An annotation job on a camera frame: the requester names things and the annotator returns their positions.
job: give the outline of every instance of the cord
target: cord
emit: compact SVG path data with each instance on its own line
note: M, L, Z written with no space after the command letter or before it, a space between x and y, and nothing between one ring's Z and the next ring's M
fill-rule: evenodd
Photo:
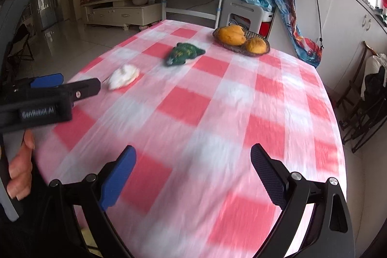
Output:
M194 8L194 7L198 7L198 6L204 6L204 5L207 5L207 4L209 4L211 2L214 2L214 1L216 1L216 0L210 0L208 2L205 2L204 4L199 4L199 5L191 6L191 7L185 8L184 10L188 10L188 9L191 9L191 8Z
M322 28L321 28L321 14L320 14L319 0L316 0L316 2L317 2L317 10L319 12L319 23L320 23L320 38L319 38L319 40L320 40L320 47L321 47L321 49L323 49L324 46L322 45Z

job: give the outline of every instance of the yellow fruit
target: yellow fruit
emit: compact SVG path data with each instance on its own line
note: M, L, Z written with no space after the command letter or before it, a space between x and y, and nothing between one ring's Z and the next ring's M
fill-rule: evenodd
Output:
M236 32L240 35L245 35L243 28L240 25L229 25L228 27L224 27L226 30L231 32Z
M226 28L220 28L218 33L218 39L224 44L240 46L246 42L244 35L236 32L232 32Z
M246 46L246 50L256 54L266 53L266 50L267 50L265 41L259 37L255 37L247 40L245 46Z

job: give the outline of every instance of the tv stand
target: tv stand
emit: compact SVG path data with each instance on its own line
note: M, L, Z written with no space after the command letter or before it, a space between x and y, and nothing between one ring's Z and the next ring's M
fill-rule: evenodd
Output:
M134 6L132 0L96 0L81 5L85 24L127 28L161 20L161 3Z

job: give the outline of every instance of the black strap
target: black strap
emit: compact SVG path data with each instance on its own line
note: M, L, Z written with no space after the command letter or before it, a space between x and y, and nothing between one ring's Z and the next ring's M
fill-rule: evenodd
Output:
M317 2L317 10L319 12L319 23L320 23L320 48L323 49L324 46L322 45L322 28L321 28L321 15L320 15L320 6L319 6L319 0L316 0Z

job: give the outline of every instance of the tiled floor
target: tiled floor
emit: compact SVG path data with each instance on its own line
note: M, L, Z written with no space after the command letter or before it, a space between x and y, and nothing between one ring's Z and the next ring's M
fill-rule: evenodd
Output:
M124 31L119 27L91 27L71 21L46 30L31 44L34 62L23 62L19 77L62 73L68 81L85 65L115 45L139 32L137 27ZM353 154L351 144L344 146L347 171L347 203L355 240L359 232L364 200L364 171L361 150Z
M125 31L120 27L60 22L30 43L35 61L23 61L18 77L61 73L66 82L93 59L137 32L136 26Z
M342 114L335 109L336 119L339 121ZM362 151L359 149L355 153L351 151L352 143L347 142L344 147L345 168L347 173L347 205L351 215L353 234L355 242L359 233L361 215L363 212L365 174L362 161Z

